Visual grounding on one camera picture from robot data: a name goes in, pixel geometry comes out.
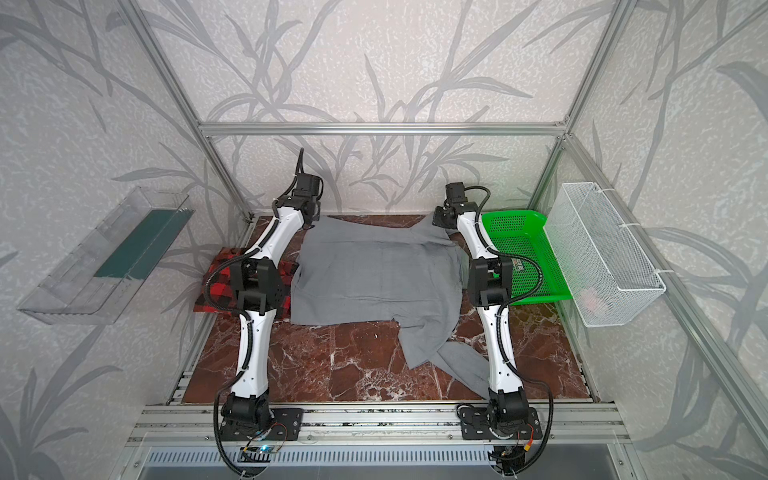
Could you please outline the grey long sleeve shirt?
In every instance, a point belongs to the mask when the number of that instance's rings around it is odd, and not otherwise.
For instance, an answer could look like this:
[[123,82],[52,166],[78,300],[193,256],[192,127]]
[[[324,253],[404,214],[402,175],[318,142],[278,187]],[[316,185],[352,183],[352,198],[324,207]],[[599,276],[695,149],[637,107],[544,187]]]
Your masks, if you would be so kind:
[[394,320],[409,368],[430,362],[488,397],[488,360],[450,339],[461,316],[469,257],[445,229],[428,218],[388,228],[326,217],[305,235],[297,262],[292,323]]

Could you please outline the green plastic basket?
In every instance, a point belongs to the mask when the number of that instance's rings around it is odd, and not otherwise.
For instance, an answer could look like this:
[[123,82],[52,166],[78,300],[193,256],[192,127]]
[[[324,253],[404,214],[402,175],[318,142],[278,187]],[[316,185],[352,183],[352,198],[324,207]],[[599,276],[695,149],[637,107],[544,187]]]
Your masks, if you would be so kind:
[[545,215],[532,210],[508,210],[483,213],[481,220],[496,250],[530,258],[542,271],[539,289],[517,305],[554,303],[572,298],[544,231]]

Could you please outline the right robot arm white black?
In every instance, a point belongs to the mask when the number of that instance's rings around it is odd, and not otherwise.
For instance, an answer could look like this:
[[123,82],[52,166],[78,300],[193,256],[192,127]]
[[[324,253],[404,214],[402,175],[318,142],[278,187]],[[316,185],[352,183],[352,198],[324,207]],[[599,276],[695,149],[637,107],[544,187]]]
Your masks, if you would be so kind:
[[447,184],[433,224],[458,231],[470,251],[468,297],[482,320],[490,366],[487,422],[494,435],[509,438],[529,418],[509,332],[515,261],[495,248],[483,225],[481,206],[467,198],[468,190],[462,182]]

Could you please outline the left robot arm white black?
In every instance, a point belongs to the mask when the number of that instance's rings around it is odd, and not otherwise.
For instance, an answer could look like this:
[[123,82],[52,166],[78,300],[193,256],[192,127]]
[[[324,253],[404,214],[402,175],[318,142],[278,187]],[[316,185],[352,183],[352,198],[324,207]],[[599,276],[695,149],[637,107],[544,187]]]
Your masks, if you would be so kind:
[[271,427],[267,361],[272,324],[283,308],[279,262],[294,235],[319,219],[323,180],[298,173],[273,202],[273,217],[256,243],[230,267],[240,320],[238,370],[221,410],[230,424],[262,432]]

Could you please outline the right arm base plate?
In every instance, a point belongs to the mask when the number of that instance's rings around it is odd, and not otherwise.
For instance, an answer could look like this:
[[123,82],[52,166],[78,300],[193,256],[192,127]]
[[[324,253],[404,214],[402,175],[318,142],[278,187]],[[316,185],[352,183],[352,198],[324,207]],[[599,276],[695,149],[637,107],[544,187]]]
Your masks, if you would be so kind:
[[542,425],[535,408],[530,407],[526,420],[515,420],[497,426],[490,424],[486,405],[462,403],[456,407],[463,440],[525,440],[532,442],[543,438]]

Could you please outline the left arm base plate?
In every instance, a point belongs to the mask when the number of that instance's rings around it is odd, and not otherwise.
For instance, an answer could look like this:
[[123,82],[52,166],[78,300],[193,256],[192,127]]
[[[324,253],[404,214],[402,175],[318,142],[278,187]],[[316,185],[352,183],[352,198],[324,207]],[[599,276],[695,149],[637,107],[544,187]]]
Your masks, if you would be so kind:
[[245,420],[224,417],[219,428],[222,441],[296,441],[302,425],[304,410],[301,408],[272,409],[273,418],[266,427]]

